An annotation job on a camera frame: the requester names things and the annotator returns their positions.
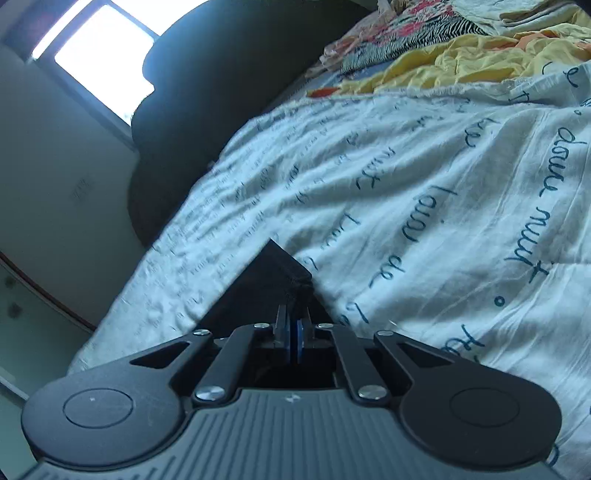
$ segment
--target white cabinet door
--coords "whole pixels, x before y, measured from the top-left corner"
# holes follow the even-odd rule
[[[0,385],[0,470],[8,480],[16,480],[35,465],[21,430],[23,403]]]
[[[0,470],[16,480],[35,459],[21,430],[24,400],[4,385],[27,397],[63,377],[90,334],[7,278],[14,277],[0,265]]]
[[[65,376],[90,334],[52,309],[0,266],[0,377],[26,395]]]

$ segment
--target zebra print fabric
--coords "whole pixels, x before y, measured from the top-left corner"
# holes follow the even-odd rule
[[[340,72],[349,74],[384,61],[395,60],[407,51],[447,42],[467,33],[487,35],[474,22],[455,12],[452,16],[441,15],[427,20],[407,36],[395,35],[386,43],[373,41],[361,44],[343,59]]]

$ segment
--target white wall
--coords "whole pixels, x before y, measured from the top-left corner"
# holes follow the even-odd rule
[[[0,376],[31,396],[66,375],[90,334],[20,282],[7,287],[7,277],[12,275],[0,265]],[[13,303],[22,308],[16,318],[8,315]]]
[[[31,0],[0,8],[0,37]],[[137,154],[0,45],[0,251],[97,324],[143,254],[126,209]],[[85,201],[72,192],[92,185]]]
[[[16,480],[35,465],[21,430],[23,402],[0,385],[0,468],[8,480]]]

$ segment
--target orange fabric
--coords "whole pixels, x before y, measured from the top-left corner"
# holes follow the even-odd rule
[[[526,35],[525,37],[521,37],[515,48],[520,48],[521,50],[525,51],[527,44],[532,41],[534,38],[558,38],[554,32],[546,31],[545,34],[536,32]]]
[[[582,48],[583,50],[587,50],[589,53],[591,53],[591,43],[578,41],[575,45],[577,45],[578,48]]]
[[[328,96],[332,95],[333,93],[335,93],[338,89],[339,89],[339,87],[319,88],[317,90],[311,90],[311,91],[307,92],[306,96],[308,96],[309,98],[328,97]]]

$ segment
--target white duvet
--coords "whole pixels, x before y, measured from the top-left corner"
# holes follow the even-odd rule
[[[590,71],[301,100],[251,120],[72,371],[194,329],[272,238],[358,335],[393,329],[549,390],[563,427],[548,462],[587,480]]]

